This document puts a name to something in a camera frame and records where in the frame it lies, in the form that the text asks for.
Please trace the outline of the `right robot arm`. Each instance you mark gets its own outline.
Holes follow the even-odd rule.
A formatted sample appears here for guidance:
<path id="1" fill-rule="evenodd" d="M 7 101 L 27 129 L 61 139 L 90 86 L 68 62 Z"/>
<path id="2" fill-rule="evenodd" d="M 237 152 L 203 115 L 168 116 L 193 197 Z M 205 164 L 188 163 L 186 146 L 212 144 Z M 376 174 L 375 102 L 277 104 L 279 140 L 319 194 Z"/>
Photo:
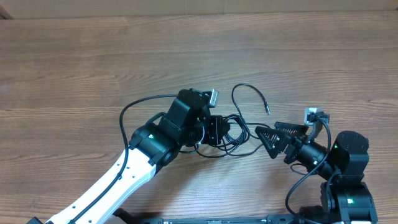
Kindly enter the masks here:
<path id="1" fill-rule="evenodd" d="M 321 205 L 291 208 L 292 223 L 377 223 L 378 217 L 373 196 L 363 182 L 364 170 L 369 162 L 369 141 L 354 131 L 342 131 L 327 146 L 315 141 L 322 129 L 328 129 L 326 121 L 312 121 L 308 126 L 276 122 L 273 128 L 258 126 L 258 138 L 271 158 L 284 153 L 284 162 L 302 165 L 307 173 L 289 190 L 287 198 L 307 178 L 318 175 L 323 178 Z"/>

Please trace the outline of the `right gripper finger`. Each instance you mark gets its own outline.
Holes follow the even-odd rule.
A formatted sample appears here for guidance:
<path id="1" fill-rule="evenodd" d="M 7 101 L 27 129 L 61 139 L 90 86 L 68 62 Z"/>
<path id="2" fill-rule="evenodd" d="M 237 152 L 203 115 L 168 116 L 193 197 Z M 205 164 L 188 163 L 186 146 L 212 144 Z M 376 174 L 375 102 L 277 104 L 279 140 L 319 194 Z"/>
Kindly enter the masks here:
<path id="1" fill-rule="evenodd" d="M 255 133 L 261 140 L 271 159 L 275 159 L 291 141 L 291 135 L 288 132 L 258 126 Z"/>
<path id="2" fill-rule="evenodd" d="M 275 122 L 275 129 L 280 131 L 285 131 L 292 136 L 304 136 L 308 131 L 308 126 L 301 124 L 292 124 L 292 123 L 283 123 L 283 122 Z"/>

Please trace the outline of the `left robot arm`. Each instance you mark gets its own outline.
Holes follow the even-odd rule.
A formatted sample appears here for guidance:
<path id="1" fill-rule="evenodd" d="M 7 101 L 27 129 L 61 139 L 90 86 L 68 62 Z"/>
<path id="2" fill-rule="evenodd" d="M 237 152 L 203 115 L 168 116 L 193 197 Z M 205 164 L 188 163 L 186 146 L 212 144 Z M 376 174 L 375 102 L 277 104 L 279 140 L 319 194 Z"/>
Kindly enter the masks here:
<path id="1" fill-rule="evenodd" d="M 168 112 L 160 112 L 134 131 L 123 133 L 124 152 L 79 199 L 48 219 L 48 223 L 105 223 L 128 197 L 171 163 L 183 146 L 216 144 L 221 140 L 211 108 L 216 90 L 180 90 Z"/>

